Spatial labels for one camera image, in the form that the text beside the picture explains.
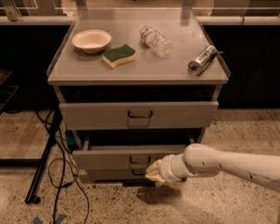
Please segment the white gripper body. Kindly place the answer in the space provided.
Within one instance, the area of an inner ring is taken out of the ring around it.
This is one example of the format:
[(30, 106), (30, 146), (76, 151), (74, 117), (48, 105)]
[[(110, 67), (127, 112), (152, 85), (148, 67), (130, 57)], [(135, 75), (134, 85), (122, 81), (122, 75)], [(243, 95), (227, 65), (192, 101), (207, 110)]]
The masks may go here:
[(161, 160), (159, 173), (165, 182), (174, 183), (193, 175), (185, 154), (168, 155)]

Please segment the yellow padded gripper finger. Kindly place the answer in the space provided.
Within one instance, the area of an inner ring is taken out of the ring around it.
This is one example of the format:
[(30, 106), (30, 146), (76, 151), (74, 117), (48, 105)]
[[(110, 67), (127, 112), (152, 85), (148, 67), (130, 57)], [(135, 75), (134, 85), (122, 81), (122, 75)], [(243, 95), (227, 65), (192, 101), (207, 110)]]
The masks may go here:
[(164, 178), (161, 176), (161, 173), (159, 171), (161, 165), (161, 160), (155, 161), (153, 164), (151, 164), (146, 169), (145, 177), (149, 179), (150, 181), (156, 182), (159, 185), (162, 185), (165, 183)]

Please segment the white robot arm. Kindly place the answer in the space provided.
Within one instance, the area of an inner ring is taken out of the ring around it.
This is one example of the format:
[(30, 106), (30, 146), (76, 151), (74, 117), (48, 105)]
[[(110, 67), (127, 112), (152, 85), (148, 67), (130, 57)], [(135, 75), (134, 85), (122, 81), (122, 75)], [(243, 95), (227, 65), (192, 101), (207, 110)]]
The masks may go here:
[(181, 154), (167, 155), (155, 161), (147, 168), (146, 178), (174, 183), (183, 178), (208, 177), (219, 172), (280, 193), (280, 156), (227, 152), (203, 144), (192, 144)]

